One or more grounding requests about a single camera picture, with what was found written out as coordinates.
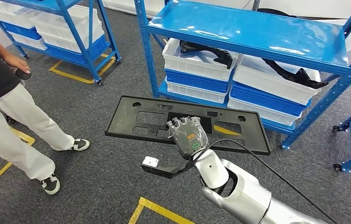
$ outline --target blue plastic crate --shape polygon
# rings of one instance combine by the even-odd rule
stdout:
[[[294,116],[299,116],[311,102],[309,100],[307,105],[302,105],[235,81],[232,81],[230,96]]]
[[[189,73],[180,72],[171,69],[164,69],[167,75],[167,81],[188,86],[193,86],[205,90],[211,90],[220,93],[228,92],[229,81],[224,82],[212,78],[195,76]]]
[[[79,64],[86,64],[86,61],[84,57],[82,56],[82,53],[77,53],[75,51],[70,51],[64,48],[60,48],[57,46],[53,46],[50,44],[45,43],[45,45],[48,47],[46,50],[47,52],[53,54],[53,56],[58,56],[59,58],[67,58],[68,60],[72,62],[76,62]],[[98,38],[95,42],[92,43],[91,45],[91,55],[92,58],[96,58],[98,54],[100,54],[103,50],[107,48],[107,44],[105,41],[105,36],[102,35],[100,38]]]
[[[27,29],[27,28],[19,27],[19,26],[16,26],[14,24],[10,24],[7,22],[2,22],[2,24],[4,25],[4,27],[7,31],[10,31],[12,33],[20,34],[22,36],[26,36],[26,37],[29,37],[29,38],[34,39],[34,40],[39,40],[42,38],[41,35],[39,35],[37,33],[37,30],[35,27]]]

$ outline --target green indicator light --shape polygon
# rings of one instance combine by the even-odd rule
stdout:
[[[200,143],[197,142],[197,143],[195,143],[195,144],[192,145],[192,148],[197,148],[197,147],[199,147],[199,146],[200,146]]]

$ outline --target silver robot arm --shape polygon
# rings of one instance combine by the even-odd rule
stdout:
[[[256,177],[227,160],[220,160],[211,149],[198,158],[195,166],[204,185],[203,195],[243,224],[327,224],[272,198],[272,193]],[[220,192],[229,178],[233,180],[232,189],[229,196],[222,197]]]

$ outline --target white plastic crate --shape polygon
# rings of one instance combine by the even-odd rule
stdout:
[[[261,118],[271,120],[280,124],[291,126],[292,123],[301,118],[302,113],[297,117],[291,114],[275,111],[267,107],[252,104],[229,96],[228,107],[236,110],[255,111],[260,114]]]
[[[89,33],[89,8],[74,5],[68,9],[68,13],[74,22],[79,36],[86,36]],[[62,16],[40,12],[31,18],[31,21],[39,34],[43,33],[70,41],[74,40],[70,27]],[[93,9],[93,24],[97,21],[100,21],[97,16],[97,9]]]
[[[180,41],[170,38],[162,55],[165,60],[165,68],[182,71],[197,76],[228,81],[232,69],[237,63],[238,53],[230,52],[233,59],[230,69],[226,65],[215,62],[217,56],[209,51],[193,53],[181,53]]]
[[[296,73],[300,67],[277,62],[285,70]],[[320,72],[304,68],[310,79],[320,82]],[[307,105],[312,96],[320,92],[298,83],[288,81],[276,73],[261,58],[250,55],[239,55],[233,80],[273,95]]]
[[[34,40],[34,39],[28,38],[26,36],[22,36],[22,35],[15,34],[15,33],[12,33],[12,32],[9,32],[9,34],[12,35],[12,37],[17,42],[24,43],[26,45],[29,45],[29,46],[32,46],[32,47],[35,47],[35,48],[38,48],[38,49],[41,49],[41,50],[48,49],[45,46],[45,42],[43,41],[42,38],[39,39],[39,40]]]
[[[38,13],[39,11],[30,8],[0,2],[0,21],[2,22],[30,29],[34,26],[30,18]]]
[[[92,39],[91,39],[92,43],[94,43],[98,38],[100,38],[102,35],[104,35],[103,28],[101,27],[101,22],[97,21],[95,23],[96,24],[94,24]],[[63,38],[51,36],[51,35],[48,35],[45,33],[40,33],[40,35],[42,36],[43,40],[47,44],[81,53],[81,49],[79,48],[77,41],[75,40],[74,37],[73,37],[73,40],[71,41],[69,39],[63,39]],[[81,36],[81,40],[84,43],[85,49],[88,49],[89,48],[89,32],[87,32],[85,36]]]
[[[226,93],[220,93],[220,92],[214,92],[210,90],[204,90],[188,85],[182,85],[178,83],[172,83],[167,81],[166,77],[166,83],[167,83],[167,91],[189,96],[189,97],[194,97],[198,99],[203,99],[203,100],[208,100],[211,102],[215,103],[220,103],[223,104],[225,101],[225,96],[228,94]]]

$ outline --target yellow floor tape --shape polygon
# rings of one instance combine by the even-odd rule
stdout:
[[[224,134],[230,134],[230,135],[241,135],[239,133],[236,133],[236,132],[233,132],[231,130],[228,130],[226,128],[223,128],[223,127],[220,127],[220,126],[217,126],[217,125],[214,125],[214,130],[218,131],[218,132],[221,132],[221,133],[224,133]]]
[[[32,145],[35,142],[35,139],[26,135],[25,133],[18,131],[12,127],[10,127],[11,130],[23,141],[25,141],[27,144]],[[1,170],[0,170],[0,176],[12,165],[12,163],[8,162]]]
[[[106,54],[101,54],[102,57],[108,57],[108,55]],[[57,70],[56,68],[62,63],[63,61],[60,60],[58,61],[55,65],[52,66],[52,68],[49,69],[49,71],[52,71],[58,75],[61,75],[61,76],[64,76],[64,77],[67,77],[67,78],[72,78],[74,80],[77,80],[79,82],[83,82],[83,83],[87,83],[87,84],[93,84],[94,83],[94,80],[89,80],[89,79],[85,79],[85,78],[81,78],[81,77],[78,77],[78,76],[75,76],[75,75],[72,75],[70,73],[67,73],[67,72],[64,72],[64,71],[60,71],[60,70]],[[110,62],[104,66],[100,72],[98,72],[98,76],[101,77],[104,72],[106,72],[110,67],[111,65],[115,62],[115,57],[112,57]]]
[[[165,209],[164,207],[161,207],[158,204],[153,203],[150,200],[147,200],[143,197],[140,197],[139,199],[139,203],[137,205],[136,210],[134,210],[134,213],[132,214],[132,217],[129,220],[129,224],[135,224],[137,222],[137,219],[139,218],[142,209],[146,207],[156,213],[161,214],[162,216],[176,222],[179,224],[194,224],[193,222],[177,215],[176,213],[169,211],[167,209]]]

